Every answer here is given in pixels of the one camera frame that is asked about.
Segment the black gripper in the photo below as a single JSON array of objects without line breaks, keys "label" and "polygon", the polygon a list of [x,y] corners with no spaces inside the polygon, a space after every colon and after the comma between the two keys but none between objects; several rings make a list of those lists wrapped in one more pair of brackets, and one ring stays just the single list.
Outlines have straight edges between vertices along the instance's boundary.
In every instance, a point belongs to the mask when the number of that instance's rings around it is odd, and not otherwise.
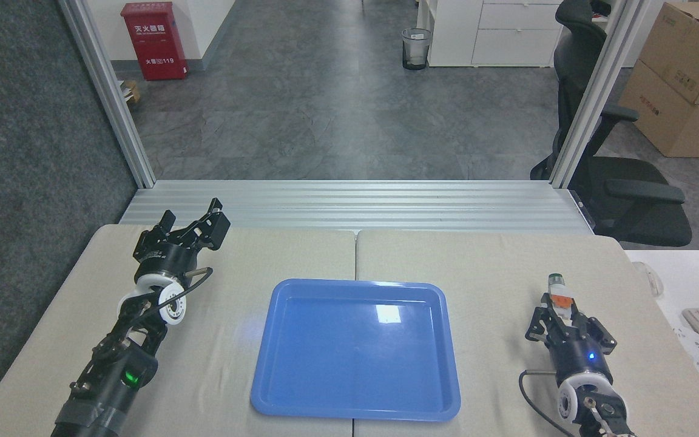
[{"label": "black gripper", "polygon": [[192,279],[186,272],[196,269],[200,249],[217,251],[230,229],[222,207],[222,202],[214,197],[204,216],[180,230],[180,245],[164,242],[177,219],[171,210],[166,210],[151,230],[141,233],[134,247],[133,257],[140,263],[134,282],[145,274],[161,274],[174,277],[181,285],[190,285]]},{"label": "black gripper", "polygon": [[571,305],[570,310],[569,334],[563,340],[563,323],[555,312],[552,295],[544,293],[533,310],[525,339],[542,341],[549,349],[557,385],[586,371],[598,373],[613,384],[604,355],[611,354],[618,343],[597,318],[581,313],[577,305]]}]

